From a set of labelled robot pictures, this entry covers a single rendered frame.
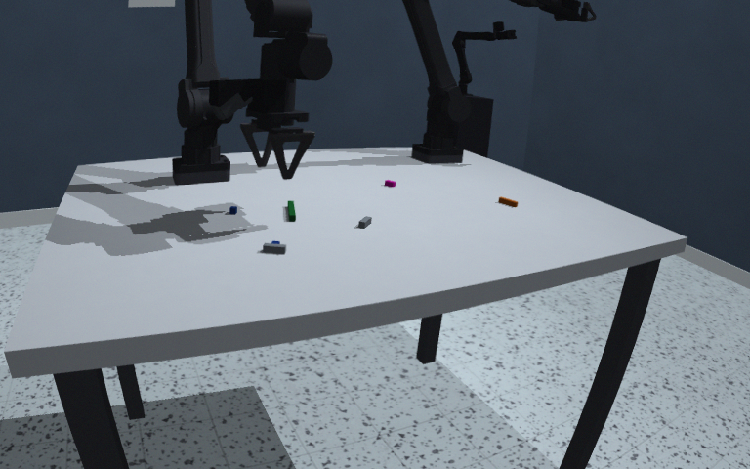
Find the orange rod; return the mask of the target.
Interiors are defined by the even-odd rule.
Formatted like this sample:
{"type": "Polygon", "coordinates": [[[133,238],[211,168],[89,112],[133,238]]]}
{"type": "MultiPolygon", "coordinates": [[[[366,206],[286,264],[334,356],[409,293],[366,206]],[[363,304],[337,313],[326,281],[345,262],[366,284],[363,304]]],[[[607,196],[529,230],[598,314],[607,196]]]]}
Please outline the orange rod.
{"type": "Polygon", "coordinates": [[[509,205],[509,206],[512,206],[512,207],[518,207],[518,202],[517,201],[513,201],[513,200],[508,199],[508,198],[499,197],[499,201],[498,202],[506,204],[506,205],[509,205]]]}

